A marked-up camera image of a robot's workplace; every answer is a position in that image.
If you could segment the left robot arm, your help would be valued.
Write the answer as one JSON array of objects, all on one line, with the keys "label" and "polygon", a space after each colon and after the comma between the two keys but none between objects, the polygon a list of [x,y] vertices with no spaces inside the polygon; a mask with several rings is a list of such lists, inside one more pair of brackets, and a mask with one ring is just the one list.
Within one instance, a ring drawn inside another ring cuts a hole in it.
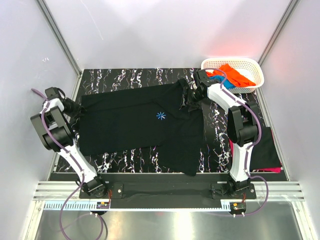
[{"label": "left robot arm", "polygon": [[95,168],[89,164],[76,143],[76,134],[66,116],[76,118],[84,108],[66,97],[58,87],[50,87],[42,94],[37,89],[31,91],[43,99],[42,110],[30,121],[43,146],[63,157],[78,175],[78,186],[90,197],[103,198],[108,194],[108,186]]}]

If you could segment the black polo shirt blue logo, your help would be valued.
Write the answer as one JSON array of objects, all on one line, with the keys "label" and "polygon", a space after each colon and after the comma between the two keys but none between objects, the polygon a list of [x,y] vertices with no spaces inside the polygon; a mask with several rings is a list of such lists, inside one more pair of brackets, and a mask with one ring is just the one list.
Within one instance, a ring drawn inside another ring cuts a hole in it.
[{"label": "black polo shirt blue logo", "polygon": [[179,111],[190,86],[175,83],[117,90],[81,98],[79,149],[84,156],[156,147],[160,165],[195,176],[204,140],[201,110]]}]

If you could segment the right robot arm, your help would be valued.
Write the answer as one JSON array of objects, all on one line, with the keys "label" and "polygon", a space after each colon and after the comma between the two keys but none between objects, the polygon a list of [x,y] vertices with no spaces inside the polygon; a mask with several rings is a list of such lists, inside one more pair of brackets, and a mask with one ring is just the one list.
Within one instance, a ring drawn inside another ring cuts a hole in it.
[{"label": "right robot arm", "polygon": [[211,79],[207,69],[201,69],[193,74],[195,87],[188,90],[182,99],[184,105],[195,107],[203,99],[217,103],[227,113],[227,136],[232,142],[232,165],[228,180],[220,189],[212,189],[219,197],[229,195],[239,198],[250,188],[250,163],[253,147],[262,137],[262,127],[257,117],[258,107],[255,102],[246,102],[228,90],[224,82],[227,75],[224,71],[212,68],[212,71],[222,73],[223,80]]}]

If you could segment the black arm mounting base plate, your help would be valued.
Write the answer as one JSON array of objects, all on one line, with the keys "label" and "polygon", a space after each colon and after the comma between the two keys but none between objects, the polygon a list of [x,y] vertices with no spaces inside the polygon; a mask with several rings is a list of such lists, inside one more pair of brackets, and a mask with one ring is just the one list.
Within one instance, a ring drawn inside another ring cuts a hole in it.
[{"label": "black arm mounting base plate", "polygon": [[235,202],[253,199],[255,191],[227,193],[226,173],[103,173],[111,189],[113,210],[211,210],[221,207],[221,200]]}]

